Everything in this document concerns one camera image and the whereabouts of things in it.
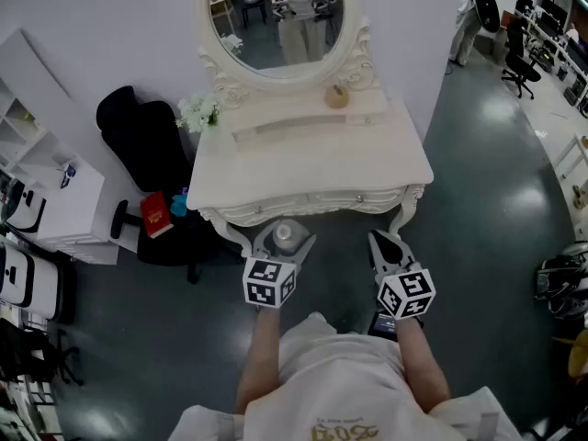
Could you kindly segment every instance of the ornate mirror frame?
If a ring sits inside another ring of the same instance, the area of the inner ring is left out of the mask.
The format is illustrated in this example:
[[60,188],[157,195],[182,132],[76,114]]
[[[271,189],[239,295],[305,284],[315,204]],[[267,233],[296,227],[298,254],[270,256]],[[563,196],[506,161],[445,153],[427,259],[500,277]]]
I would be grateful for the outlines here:
[[209,0],[196,0],[196,21],[201,47],[198,56],[214,79],[214,93],[226,108],[239,107],[252,91],[273,95],[304,91],[335,80],[351,90],[375,83],[368,55],[369,24],[359,0],[344,0],[345,15],[339,40],[320,69],[292,78],[272,78],[233,59],[222,46],[210,16]]

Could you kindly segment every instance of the smartphone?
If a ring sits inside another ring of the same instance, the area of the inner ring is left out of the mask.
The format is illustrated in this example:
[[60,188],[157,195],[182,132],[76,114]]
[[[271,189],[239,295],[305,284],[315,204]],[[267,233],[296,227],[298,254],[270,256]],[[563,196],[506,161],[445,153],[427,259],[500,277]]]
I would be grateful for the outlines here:
[[371,321],[367,334],[398,342],[396,336],[396,321],[394,320],[394,317],[386,312],[377,311],[374,314],[374,318]]

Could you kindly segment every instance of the oval mirror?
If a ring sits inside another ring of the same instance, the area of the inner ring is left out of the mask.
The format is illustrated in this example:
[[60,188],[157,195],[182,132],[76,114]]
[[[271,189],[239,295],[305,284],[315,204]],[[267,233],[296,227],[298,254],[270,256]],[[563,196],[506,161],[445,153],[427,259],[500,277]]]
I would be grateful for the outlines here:
[[209,8],[225,50],[273,78],[316,71],[344,23],[344,0],[209,0]]

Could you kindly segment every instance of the red book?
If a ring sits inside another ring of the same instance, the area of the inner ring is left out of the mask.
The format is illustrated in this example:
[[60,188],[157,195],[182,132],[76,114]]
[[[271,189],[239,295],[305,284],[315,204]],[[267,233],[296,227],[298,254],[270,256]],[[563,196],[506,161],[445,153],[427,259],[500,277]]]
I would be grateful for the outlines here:
[[145,231],[152,239],[169,231],[174,224],[169,218],[164,193],[158,191],[141,201],[141,215],[145,222]]

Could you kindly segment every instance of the office chair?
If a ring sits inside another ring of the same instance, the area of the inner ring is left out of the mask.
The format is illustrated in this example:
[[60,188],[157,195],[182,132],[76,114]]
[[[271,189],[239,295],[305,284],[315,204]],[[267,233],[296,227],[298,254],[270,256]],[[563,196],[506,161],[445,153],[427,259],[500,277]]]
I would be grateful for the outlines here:
[[531,94],[531,99],[535,99],[533,92],[529,89],[528,86],[526,86],[526,81],[528,80],[529,82],[538,82],[541,80],[541,75],[533,68],[537,62],[536,59],[531,57],[531,63],[527,63],[524,59],[525,48],[523,45],[523,29],[521,20],[510,23],[506,28],[506,33],[508,34],[508,45],[510,50],[508,54],[506,54],[505,61],[506,65],[508,65],[512,72],[504,69],[503,74],[508,74],[509,76],[502,77],[501,80],[514,82],[516,86],[518,86],[519,98],[523,96],[521,88],[524,88]]
[[[76,346],[63,351],[62,336],[64,330],[57,334],[57,347],[49,342],[47,335],[39,329],[27,330],[16,327],[6,319],[0,319],[0,379],[18,382],[18,376],[29,375],[36,382],[51,382],[59,371],[63,382],[69,384],[70,380],[65,373],[72,378],[78,386],[84,383],[75,377],[67,366],[66,358],[70,354],[78,354]],[[32,351],[40,350],[43,359],[32,355]]]
[[[124,163],[137,187],[145,193],[162,191],[170,208],[172,196],[188,187],[192,176],[174,111],[164,101],[140,104],[132,86],[123,86],[100,102],[96,122],[102,139]],[[147,235],[142,218],[127,212],[128,205],[128,201],[120,201],[117,206],[110,236],[118,239],[125,224],[139,227],[139,260],[159,266],[188,265],[191,284],[198,282],[198,264],[226,247],[197,211],[189,210],[185,217],[170,214],[174,227],[153,239]]]

